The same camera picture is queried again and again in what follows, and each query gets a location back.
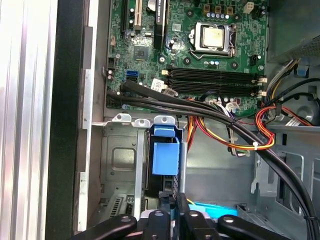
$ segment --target motherboard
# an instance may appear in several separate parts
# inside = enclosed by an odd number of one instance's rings
[[[267,0],[112,1],[109,90],[134,81],[177,98],[235,102],[239,116],[257,110],[266,80]]]

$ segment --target ram slot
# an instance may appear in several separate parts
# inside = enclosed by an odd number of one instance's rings
[[[250,73],[228,72],[217,70],[201,70],[188,68],[172,68],[168,70],[168,78],[183,81],[207,81],[237,84],[255,84],[257,76]]]
[[[128,2],[129,0],[123,0],[121,8],[121,34],[124,35],[127,30],[128,22]]]
[[[135,0],[134,29],[138,31],[141,30],[142,1]]]
[[[258,93],[257,86],[226,85],[210,82],[169,81],[169,87],[179,94],[204,94],[208,91],[216,91],[218,94],[233,97],[251,97]]]

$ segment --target blue sata port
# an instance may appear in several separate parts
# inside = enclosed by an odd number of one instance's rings
[[[138,78],[139,77],[139,72],[138,71],[127,70],[125,76]]]

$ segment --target green circuit board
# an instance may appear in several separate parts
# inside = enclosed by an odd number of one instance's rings
[[[127,25],[124,36],[121,33],[123,0],[112,0],[111,9],[111,27],[110,27],[110,46],[109,59],[112,59],[113,78],[107,81],[107,87],[115,92],[126,79],[126,71],[133,70],[139,72],[138,82],[144,86],[150,87],[153,79],[164,79],[162,70],[166,65],[172,65],[178,68],[191,68],[198,70],[210,70],[210,61],[218,61],[218,65],[213,70],[250,73],[264,75],[265,52],[267,42],[268,19],[264,15],[259,19],[253,19],[251,14],[244,13],[246,0],[200,0],[200,4],[195,6],[193,0],[170,0],[167,14],[165,43],[162,49],[154,49],[154,27],[155,14],[147,11],[149,0],[142,0],[141,30],[135,31]],[[255,6],[267,6],[267,0],[253,1]],[[221,6],[222,13],[225,16],[226,9],[233,8],[233,14],[229,18],[217,18],[217,16],[208,17],[204,13],[204,5],[210,4],[211,13],[215,13],[215,7]],[[129,9],[135,9],[136,0],[129,0]],[[128,21],[135,17],[128,16]],[[196,23],[216,23],[236,25],[236,44],[235,56],[226,57],[202,57],[196,59],[190,54],[192,47],[189,41],[189,34]],[[168,47],[170,40],[174,40],[172,48]],[[260,58],[254,66],[250,65],[250,56],[258,55]],[[186,65],[185,58],[190,59]],[[196,97],[196,95],[183,94],[179,97]],[[223,98],[236,98],[237,96],[223,95]],[[256,97],[238,97],[240,109],[237,113],[241,116],[249,115],[257,110]],[[135,109],[130,106],[123,106],[124,109]]]

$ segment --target black ram slot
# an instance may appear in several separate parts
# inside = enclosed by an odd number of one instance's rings
[[[190,68],[169,69],[168,78],[183,81],[198,80],[237,84],[255,84],[257,82],[257,76],[250,73],[200,70]]]
[[[124,33],[127,30],[128,1],[129,0],[123,0],[123,2],[122,2],[122,8],[121,8],[121,34],[122,35],[124,35]]]
[[[222,95],[232,95],[233,97],[252,96],[258,92],[258,87],[233,86],[209,82],[182,82],[172,80],[169,86],[180,94],[204,94],[208,91],[216,91]]]

